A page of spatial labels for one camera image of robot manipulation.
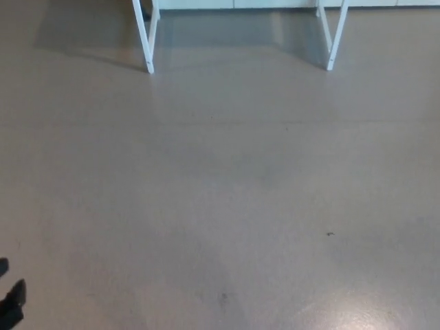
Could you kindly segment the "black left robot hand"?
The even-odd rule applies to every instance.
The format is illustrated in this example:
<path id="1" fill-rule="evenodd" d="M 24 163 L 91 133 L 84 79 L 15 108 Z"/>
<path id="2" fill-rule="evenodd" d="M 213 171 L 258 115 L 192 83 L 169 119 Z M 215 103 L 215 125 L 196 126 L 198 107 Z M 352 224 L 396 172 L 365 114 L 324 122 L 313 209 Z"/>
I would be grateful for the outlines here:
<path id="1" fill-rule="evenodd" d="M 23 319 L 27 285 L 24 278 L 18 280 L 1 299 L 1 330 L 10 330 Z"/>

